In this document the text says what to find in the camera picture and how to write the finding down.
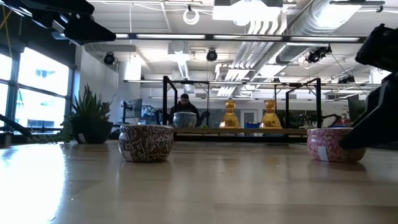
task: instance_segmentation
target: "blue bowl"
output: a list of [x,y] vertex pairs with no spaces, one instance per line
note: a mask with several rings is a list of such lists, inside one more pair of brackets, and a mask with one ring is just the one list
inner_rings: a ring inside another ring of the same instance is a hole
[[197,123],[197,115],[191,112],[174,113],[173,123],[177,128],[194,128]]

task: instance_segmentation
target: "potted plant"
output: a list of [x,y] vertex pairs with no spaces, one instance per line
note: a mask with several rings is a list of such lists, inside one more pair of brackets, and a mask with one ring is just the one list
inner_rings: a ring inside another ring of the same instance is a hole
[[102,102],[101,95],[97,100],[96,94],[85,85],[83,97],[75,97],[72,103],[75,113],[68,118],[70,131],[78,143],[101,144],[108,140],[113,123],[109,122],[109,109],[112,102]]

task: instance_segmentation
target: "ceramic bowl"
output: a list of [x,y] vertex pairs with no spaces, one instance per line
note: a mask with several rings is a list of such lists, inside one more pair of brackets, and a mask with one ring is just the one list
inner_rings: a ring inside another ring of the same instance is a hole
[[131,162],[161,162],[173,147],[173,128],[125,124],[120,127],[119,152]]
[[174,113],[173,123],[178,128],[194,128],[197,123],[197,115],[191,112]]
[[315,159],[325,162],[358,162],[365,155],[366,148],[342,149],[338,142],[351,128],[322,128],[307,131],[307,146]]

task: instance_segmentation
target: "wooden shelf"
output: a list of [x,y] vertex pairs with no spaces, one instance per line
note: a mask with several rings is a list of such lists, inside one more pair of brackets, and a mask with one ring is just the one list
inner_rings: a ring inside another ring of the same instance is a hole
[[174,128],[175,133],[262,133],[307,135],[306,129],[261,129],[261,128]]

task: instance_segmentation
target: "security camera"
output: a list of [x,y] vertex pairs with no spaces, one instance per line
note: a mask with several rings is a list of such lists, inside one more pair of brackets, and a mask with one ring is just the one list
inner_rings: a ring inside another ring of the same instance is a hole
[[116,64],[116,59],[114,57],[114,53],[113,52],[108,52],[106,53],[105,57],[104,57],[104,63],[105,65],[114,65]]
[[206,59],[208,62],[214,62],[217,60],[217,53],[215,49],[210,49],[207,53]]

